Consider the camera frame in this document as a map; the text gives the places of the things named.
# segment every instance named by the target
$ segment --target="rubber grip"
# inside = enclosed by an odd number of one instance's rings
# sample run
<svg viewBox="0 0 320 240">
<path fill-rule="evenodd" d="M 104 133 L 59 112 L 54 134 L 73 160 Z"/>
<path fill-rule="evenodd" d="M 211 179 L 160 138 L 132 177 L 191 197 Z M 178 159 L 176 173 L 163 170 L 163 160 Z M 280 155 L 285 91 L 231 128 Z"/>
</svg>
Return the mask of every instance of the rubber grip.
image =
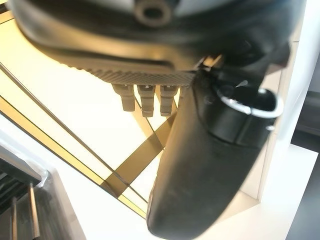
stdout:
<svg viewBox="0 0 320 240">
<path fill-rule="evenodd" d="M 190 240 L 202 234 L 233 199 L 260 150 L 210 134 L 198 118 L 189 87 L 149 197 L 149 231 L 169 240 Z"/>
</svg>

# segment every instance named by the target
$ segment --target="screw hole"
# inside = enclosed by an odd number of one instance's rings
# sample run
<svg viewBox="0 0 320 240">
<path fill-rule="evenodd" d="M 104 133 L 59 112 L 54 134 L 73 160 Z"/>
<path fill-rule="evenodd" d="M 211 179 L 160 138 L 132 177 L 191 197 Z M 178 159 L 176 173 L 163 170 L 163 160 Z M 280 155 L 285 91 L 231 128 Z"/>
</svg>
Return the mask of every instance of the screw hole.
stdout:
<svg viewBox="0 0 320 240">
<path fill-rule="evenodd" d="M 150 7 L 150 8 L 146 8 L 143 11 L 143 14 L 146 18 L 148 19 L 153 19 L 153 20 L 159 20 L 162 19 L 164 16 L 164 13 L 161 9 L 156 8 L 156 7 Z"/>
</svg>

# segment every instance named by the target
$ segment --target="black handle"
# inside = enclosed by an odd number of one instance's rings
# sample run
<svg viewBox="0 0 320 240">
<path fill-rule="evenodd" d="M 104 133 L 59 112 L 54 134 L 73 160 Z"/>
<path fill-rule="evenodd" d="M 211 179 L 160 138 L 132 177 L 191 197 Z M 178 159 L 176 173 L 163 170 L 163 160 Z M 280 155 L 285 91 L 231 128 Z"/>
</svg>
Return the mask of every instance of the black handle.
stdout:
<svg viewBox="0 0 320 240">
<path fill-rule="evenodd" d="M 212 225 L 245 180 L 275 120 L 226 112 L 234 109 L 210 89 L 210 81 L 196 79 L 186 91 L 162 155 L 147 214 L 149 231 L 160 238 L 189 240 Z M 204 108 L 216 110 L 214 119 Z M 210 120 L 226 131 L 208 127 Z"/>
</svg>

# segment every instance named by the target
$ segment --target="metal ring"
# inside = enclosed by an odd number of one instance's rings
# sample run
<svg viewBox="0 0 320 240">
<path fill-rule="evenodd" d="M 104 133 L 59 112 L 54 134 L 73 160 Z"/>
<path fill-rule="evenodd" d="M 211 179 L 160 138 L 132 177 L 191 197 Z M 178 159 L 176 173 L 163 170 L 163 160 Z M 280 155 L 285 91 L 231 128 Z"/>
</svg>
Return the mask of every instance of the metal ring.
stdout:
<svg viewBox="0 0 320 240">
<path fill-rule="evenodd" d="M 278 95 L 274 94 L 273 92 L 272 94 L 275 97 L 275 101 L 276 101 L 275 108 L 273 111 L 265 111 L 265 110 L 256 109 L 253 107 L 243 105 L 239 103 L 237 100 L 230 99 L 230 98 L 227 98 L 226 96 L 223 96 L 223 94 L 219 90 L 217 91 L 217 95 L 220 98 L 220 100 L 224 104 L 226 104 L 228 107 L 234 110 L 237 110 L 241 113 L 244 113 L 246 115 L 252 115 L 262 119 L 275 119 L 279 117 L 284 111 L 284 103 L 282 99 Z"/>
</svg>

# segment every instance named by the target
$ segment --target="metal rod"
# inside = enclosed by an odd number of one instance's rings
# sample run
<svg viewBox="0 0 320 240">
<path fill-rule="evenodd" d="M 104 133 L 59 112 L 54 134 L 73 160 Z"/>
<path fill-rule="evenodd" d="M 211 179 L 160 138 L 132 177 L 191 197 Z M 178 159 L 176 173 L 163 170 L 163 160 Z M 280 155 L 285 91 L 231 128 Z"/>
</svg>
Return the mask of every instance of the metal rod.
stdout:
<svg viewBox="0 0 320 240">
<path fill-rule="evenodd" d="M 34 192 L 34 187 L 32 183 L 29 186 L 29 201 L 30 201 L 30 209 L 31 209 L 31 217 L 32 217 L 33 239 L 36 239 L 40 237 L 40 228 L 39 228 L 39 221 L 38 221 L 38 215 L 37 215 L 35 192 Z"/>
<path fill-rule="evenodd" d="M 18 232 L 17 232 L 17 199 L 15 197 L 12 198 L 12 206 L 11 206 L 11 239 L 18 240 Z"/>
</svg>

